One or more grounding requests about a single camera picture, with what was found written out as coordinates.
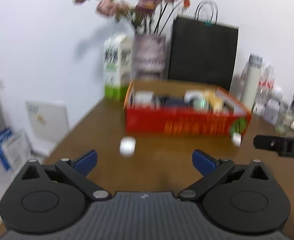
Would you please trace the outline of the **white ridged jar lid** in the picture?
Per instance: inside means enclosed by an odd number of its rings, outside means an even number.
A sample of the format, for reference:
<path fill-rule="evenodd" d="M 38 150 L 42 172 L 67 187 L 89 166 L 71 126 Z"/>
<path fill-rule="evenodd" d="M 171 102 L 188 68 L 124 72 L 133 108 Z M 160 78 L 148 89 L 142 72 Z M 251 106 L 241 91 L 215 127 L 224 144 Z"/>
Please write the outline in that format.
<path fill-rule="evenodd" d="M 135 153 L 136 140 L 134 137 L 123 137 L 120 141 L 119 152 L 123 157 L 131 157 Z"/>

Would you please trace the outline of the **clear glass cup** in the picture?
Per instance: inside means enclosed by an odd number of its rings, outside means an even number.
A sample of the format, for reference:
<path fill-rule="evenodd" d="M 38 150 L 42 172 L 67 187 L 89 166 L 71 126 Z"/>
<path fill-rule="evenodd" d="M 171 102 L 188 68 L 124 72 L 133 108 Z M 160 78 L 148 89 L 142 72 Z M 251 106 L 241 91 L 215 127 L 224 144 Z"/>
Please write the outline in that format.
<path fill-rule="evenodd" d="M 294 105 L 282 101 L 279 106 L 275 130 L 280 136 L 285 136 L 294 121 Z"/>

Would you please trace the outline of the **small white oval cap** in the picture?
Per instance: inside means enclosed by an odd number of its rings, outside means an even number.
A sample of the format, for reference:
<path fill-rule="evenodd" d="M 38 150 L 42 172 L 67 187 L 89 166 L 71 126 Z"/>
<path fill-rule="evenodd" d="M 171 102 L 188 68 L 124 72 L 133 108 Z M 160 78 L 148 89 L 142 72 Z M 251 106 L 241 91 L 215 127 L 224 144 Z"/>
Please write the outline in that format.
<path fill-rule="evenodd" d="M 240 147 L 240 145 L 241 145 L 241 134 L 239 134 L 239 133 L 233 133 L 232 134 L 232 143 L 236 147 Z"/>

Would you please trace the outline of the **white plush toy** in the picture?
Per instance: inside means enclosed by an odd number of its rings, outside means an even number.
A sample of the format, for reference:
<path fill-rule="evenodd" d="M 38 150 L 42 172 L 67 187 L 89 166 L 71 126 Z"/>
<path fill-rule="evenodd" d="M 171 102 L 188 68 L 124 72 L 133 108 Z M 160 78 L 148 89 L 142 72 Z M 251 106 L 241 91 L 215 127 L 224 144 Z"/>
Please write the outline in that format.
<path fill-rule="evenodd" d="M 283 90 L 279 86 L 274 86 L 270 92 L 270 100 L 280 103 L 283 98 Z"/>

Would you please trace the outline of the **clear plastic water bottle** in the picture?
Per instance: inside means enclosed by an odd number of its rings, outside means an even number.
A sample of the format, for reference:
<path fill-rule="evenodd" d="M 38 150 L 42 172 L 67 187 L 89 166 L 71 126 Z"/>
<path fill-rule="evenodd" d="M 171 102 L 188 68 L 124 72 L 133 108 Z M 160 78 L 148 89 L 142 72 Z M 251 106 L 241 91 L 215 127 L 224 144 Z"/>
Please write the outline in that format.
<path fill-rule="evenodd" d="M 274 73 L 274 67 L 271 65 L 268 65 L 264 68 L 263 73 L 261 75 L 256 97 L 255 97 L 255 107 L 258 107 L 260 109 L 264 108 L 266 105 L 266 102 L 269 97 L 270 91 L 274 87 L 275 82 L 275 73 Z"/>

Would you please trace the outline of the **white thermos bottle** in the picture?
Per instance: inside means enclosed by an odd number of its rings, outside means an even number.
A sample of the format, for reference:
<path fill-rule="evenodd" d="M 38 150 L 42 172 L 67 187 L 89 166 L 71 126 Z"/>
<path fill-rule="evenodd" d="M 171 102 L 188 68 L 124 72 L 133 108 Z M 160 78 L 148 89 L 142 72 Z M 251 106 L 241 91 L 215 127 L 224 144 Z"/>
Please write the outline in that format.
<path fill-rule="evenodd" d="M 261 77 L 261 70 L 263 66 L 263 58 L 250 54 L 247 65 L 247 73 L 244 81 L 244 86 L 240 96 L 241 103 L 249 110 L 252 110 L 254 105 L 255 95 Z"/>

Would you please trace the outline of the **red orange cardboard box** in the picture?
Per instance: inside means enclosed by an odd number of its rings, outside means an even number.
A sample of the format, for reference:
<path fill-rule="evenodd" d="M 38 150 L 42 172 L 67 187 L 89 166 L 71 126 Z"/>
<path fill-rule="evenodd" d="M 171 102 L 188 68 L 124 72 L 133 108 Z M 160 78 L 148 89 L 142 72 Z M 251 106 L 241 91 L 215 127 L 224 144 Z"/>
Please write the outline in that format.
<path fill-rule="evenodd" d="M 155 96 L 182 99 L 188 90 L 211 90 L 231 106 L 233 113 L 197 112 L 190 107 L 135 106 L 138 91 L 150 91 Z M 160 133 L 170 135 L 244 135 L 251 122 L 251 112 L 224 88 L 185 81 L 134 80 L 130 83 L 123 104 L 126 131 L 131 133 Z"/>

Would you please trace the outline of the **black paper gift bag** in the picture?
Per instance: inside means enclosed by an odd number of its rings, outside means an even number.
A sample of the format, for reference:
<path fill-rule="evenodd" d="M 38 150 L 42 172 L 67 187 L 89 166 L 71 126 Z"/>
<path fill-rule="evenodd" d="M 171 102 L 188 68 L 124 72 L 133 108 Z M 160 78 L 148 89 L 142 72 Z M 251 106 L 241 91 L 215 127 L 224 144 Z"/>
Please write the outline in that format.
<path fill-rule="evenodd" d="M 237 27 L 217 24 L 218 5 L 199 3 L 193 18 L 172 25 L 168 79 L 216 85 L 229 91 L 238 47 Z"/>

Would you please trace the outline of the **white green milk carton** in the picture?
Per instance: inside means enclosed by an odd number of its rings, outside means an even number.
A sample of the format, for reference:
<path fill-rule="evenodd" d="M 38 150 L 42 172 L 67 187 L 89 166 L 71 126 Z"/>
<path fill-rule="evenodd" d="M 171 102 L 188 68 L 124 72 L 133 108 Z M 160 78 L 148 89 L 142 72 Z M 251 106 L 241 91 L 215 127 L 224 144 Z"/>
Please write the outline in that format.
<path fill-rule="evenodd" d="M 103 46 L 103 80 L 104 96 L 121 101 L 125 98 L 131 82 L 133 39 L 116 33 L 104 42 Z"/>

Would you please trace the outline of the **mauve ceramic vase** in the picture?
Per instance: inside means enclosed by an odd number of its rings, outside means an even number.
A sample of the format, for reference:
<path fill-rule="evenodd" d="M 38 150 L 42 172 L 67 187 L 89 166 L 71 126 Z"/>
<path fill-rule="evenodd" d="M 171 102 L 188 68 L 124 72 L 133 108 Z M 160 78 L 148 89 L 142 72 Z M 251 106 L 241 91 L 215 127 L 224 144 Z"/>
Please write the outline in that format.
<path fill-rule="evenodd" d="M 132 71 L 135 80 L 160 80 L 165 69 L 166 37 L 136 34 L 133 42 Z"/>

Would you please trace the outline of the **dried pink flower bouquet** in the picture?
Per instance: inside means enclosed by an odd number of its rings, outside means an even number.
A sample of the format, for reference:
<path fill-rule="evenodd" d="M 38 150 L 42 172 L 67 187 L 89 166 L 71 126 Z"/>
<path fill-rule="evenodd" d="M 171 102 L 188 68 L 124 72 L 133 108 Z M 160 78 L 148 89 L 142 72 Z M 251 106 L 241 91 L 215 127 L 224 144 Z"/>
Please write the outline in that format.
<path fill-rule="evenodd" d="M 91 0 L 72 0 L 80 5 Z M 127 20 L 136 34 L 161 36 L 170 17 L 177 10 L 186 12 L 191 0 L 138 0 L 131 5 L 127 0 L 95 0 L 96 12 L 104 17 L 113 18 L 115 22 Z"/>

